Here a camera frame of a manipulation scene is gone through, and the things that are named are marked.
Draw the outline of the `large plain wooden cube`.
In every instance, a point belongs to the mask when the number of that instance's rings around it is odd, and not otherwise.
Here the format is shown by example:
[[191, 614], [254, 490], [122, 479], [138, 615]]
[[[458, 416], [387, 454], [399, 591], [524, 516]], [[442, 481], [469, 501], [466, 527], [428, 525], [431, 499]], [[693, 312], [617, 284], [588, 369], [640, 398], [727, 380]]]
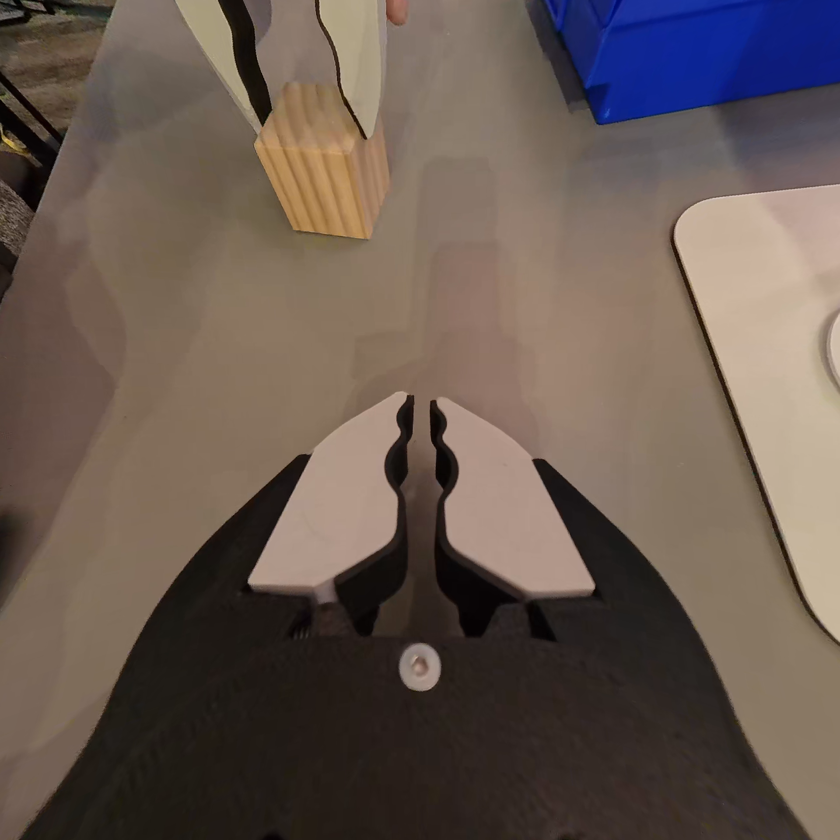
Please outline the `large plain wooden cube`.
[[255, 151], [294, 230], [371, 238], [391, 184], [381, 117], [366, 140], [338, 87], [289, 82]]

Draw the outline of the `black metal frame legs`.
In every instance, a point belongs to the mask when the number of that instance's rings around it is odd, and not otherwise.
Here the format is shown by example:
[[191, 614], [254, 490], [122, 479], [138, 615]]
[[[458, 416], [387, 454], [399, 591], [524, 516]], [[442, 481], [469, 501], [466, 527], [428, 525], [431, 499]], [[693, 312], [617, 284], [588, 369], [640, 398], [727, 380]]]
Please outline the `black metal frame legs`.
[[41, 136], [13, 110], [5, 98], [2, 98], [2, 141], [12, 151], [34, 161], [45, 175], [49, 175], [55, 167], [66, 133], [59, 131], [4, 73], [1, 74], [1, 86], [2, 94], [6, 93], [9, 98], [15, 100], [17, 105], [45, 132], [45, 136]]

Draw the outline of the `blue plastic bin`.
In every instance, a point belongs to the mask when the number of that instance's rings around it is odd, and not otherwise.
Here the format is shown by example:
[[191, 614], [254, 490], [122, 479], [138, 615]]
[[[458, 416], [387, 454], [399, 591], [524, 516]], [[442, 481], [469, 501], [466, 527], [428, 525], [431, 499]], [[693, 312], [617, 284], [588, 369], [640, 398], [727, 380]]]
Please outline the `blue plastic bin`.
[[547, 1], [598, 124], [839, 81], [838, 1]]

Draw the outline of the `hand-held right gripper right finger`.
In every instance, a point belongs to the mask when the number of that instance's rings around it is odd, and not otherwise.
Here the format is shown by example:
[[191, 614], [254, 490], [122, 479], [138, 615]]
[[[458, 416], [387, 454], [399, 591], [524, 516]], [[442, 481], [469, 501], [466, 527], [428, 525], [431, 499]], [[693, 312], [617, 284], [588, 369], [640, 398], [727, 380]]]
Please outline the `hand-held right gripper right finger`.
[[530, 453], [452, 400], [429, 406], [435, 477], [435, 573], [467, 637], [497, 610], [578, 601], [596, 586]]

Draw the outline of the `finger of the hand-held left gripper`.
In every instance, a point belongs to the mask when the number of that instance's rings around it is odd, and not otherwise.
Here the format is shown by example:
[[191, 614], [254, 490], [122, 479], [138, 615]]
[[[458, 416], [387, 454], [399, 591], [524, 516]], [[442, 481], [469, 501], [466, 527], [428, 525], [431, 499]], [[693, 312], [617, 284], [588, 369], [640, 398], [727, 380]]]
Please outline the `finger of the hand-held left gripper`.
[[257, 48], [271, 23], [271, 1], [177, 1], [209, 66], [251, 128], [262, 130], [270, 92]]
[[339, 93], [365, 140], [372, 138], [385, 83], [385, 2], [317, 1]]

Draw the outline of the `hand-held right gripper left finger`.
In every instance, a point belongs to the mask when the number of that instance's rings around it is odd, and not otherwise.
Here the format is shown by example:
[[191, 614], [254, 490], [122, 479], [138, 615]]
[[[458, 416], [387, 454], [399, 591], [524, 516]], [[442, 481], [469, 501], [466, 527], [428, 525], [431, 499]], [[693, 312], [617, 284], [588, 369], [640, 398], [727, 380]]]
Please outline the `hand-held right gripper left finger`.
[[407, 572], [414, 396], [395, 392], [311, 452], [248, 578], [253, 592], [339, 603], [361, 636]]

